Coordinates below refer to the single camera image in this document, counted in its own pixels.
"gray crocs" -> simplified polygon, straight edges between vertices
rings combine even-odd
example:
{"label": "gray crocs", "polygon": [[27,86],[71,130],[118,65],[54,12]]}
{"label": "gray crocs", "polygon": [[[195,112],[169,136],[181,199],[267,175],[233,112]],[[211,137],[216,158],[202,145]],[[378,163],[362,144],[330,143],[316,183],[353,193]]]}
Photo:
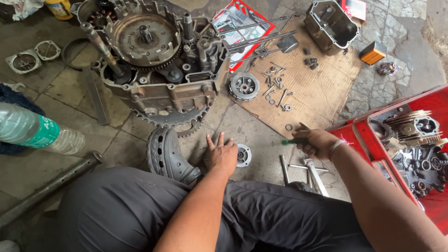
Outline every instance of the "gray crocs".
{"label": "gray crocs", "polygon": [[155,129],[148,139],[146,157],[151,173],[190,184],[201,175],[198,167],[184,159],[179,147],[179,138],[169,128]]}

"cracked floor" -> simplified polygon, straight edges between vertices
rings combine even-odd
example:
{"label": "cracked floor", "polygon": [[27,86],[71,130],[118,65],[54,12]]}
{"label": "cracked floor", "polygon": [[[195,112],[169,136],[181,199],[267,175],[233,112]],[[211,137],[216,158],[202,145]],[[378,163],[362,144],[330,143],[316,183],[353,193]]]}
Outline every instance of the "cracked floor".
{"label": "cracked floor", "polygon": [[[193,16],[213,16],[229,0],[159,2],[168,5],[177,14],[188,10]],[[245,2],[265,17],[276,18],[283,15],[290,17],[294,13],[304,14],[312,1]],[[364,65],[359,76],[353,80],[352,90],[346,106],[340,112],[339,121],[446,83],[447,7],[447,1],[373,0],[367,3],[367,25],[361,29],[360,36],[352,46],[362,50],[377,40],[388,48],[386,61],[395,62],[402,70],[394,76],[380,76],[376,73],[376,65]],[[287,20],[277,22],[276,31],[281,30],[286,22]],[[0,58],[10,56],[11,52],[33,48],[42,40],[52,40],[63,46],[75,38],[83,37],[76,25],[56,21],[46,10],[39,10],[22,22],[0,24],[0,33],[2,48],[8,48],[0,52]],[[91,46],[79,48],[77,52],[80,52],[75,59],[78,62],[90,62],[96,58],[96,52]],[[154,127],[131,114],[108,89],[99,86],[106,100],[110,123],[108,126],[98,126],[82,74],[67,68],[60,59],[45,62],[40,69],[26,76],[14,74],[4,61],[0,62],[0,69],[0,81],[24,83],[27,88],[20,91],[26,97],[39,105],[50,118],[80,130],[88,139],[86,147],[75,156],[40,150],[27,150],[13,157],[0,155],[0,213],[79,161],[91,149],[103,153],[107,160],[98,169],[125,165],[147,170],[146,139]],[[250,166],[237,169],[232,176],[234,180],[283,184],[279,155],[284,154],[291,163],[298,163],[303,155],[294,147],[279,145],[282,140],[279,134],[233,103],[224,91],[206,115],[203,127],[196,134],[180,139],[181,150],[190,163],[200,162],[201,154],[206,149],[205,135],[217,135],[220,131],[226,132],[226,136],[233,137],[237,143],[249,146],[252,151]],[[320,173],[329,195],[349,201],[345,186],[331,163],[317,162],[316,167],[318,166],[330,170]],[[301,169],[291,168],[289,176],[291,181],[306,181],[306,172]],[[57,208],[60,195],[53,197],[37,212]],[[0,233],[0,240],[19,239],[21,246],[27,251],[42,247],[52,251],[47,245],[39,243],[42,242],[37,235],[39,232],[27,235],[30,230],[42,228],[39,224],[36,213],[30,214],[14,223],[8,232]]]}

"red toolbox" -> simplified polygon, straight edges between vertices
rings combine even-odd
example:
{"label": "red toolbox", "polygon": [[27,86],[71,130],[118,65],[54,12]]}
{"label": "red toolbox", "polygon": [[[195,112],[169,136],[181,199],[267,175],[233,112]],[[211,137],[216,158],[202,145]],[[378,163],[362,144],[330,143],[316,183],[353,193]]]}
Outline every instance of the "red toolbox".
{"label": "red toolbox", "polygon": [[[443,132],[448,132],[447,100],[448,84],[409,98],[394,101],[381,108],[373,109],[364,115],[352,118],[347,122],[334,125],[330,129],[327,129],[333,135],[338,137],[342,135],[349,143],[353,143],[352,147],[365,160],[370,162],[374,169],[382,174],[384,174],[383,171],[385,169],[390,176],[390,180],[400,190],[415,204],[420,205],[418,201],[421,203],[426,215],[444,235],[448,234],[448,192],[445,190],[443,193],[440,193],[433,189],[426,197],[421,197],[417,201],[369,122],[371,120],[381,122],[394,114],[426,110],[431,111],[431,118],[439,122],[439,133],[442,135]],[[440,152],[447,151],[448,144],[445,144]]]}

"green label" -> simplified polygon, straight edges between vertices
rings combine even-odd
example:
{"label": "green label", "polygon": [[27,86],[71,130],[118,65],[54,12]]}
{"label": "green label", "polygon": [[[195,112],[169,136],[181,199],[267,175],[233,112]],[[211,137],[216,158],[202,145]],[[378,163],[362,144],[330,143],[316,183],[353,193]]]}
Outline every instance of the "green label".
{"label": "green label", "polygon": [[52,144],[59,135],[59,125],[46,117],[38,115],[40,119],[40,127],[37,133],[26,142],[17,143],[18,145],[28,146],[32,148],[43,148]]}

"person's right hand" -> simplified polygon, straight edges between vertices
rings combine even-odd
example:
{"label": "person's right hand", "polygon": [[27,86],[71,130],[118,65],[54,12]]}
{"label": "person's right hand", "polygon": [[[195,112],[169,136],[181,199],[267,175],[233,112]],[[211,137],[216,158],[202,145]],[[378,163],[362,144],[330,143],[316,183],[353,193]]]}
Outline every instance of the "person's right hand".
{"label": "person's right hand", "polygon": [[293,133],[293,137],[307,138],[310,144],[302,146],[299,143],[297,148],[301,149],[310,158],[319,160],[327,160],[330,148],[339,141],[339,138],[324,130],[299,130]]}
{"label": "person's right hand", "polygon": [[216,147],[210,135],[206,139],[210,151],[209,172],[223,172],[229,178],[237,167],[238,145],[233,143],[232,138],[224,145],[224,132],[220,133]]}

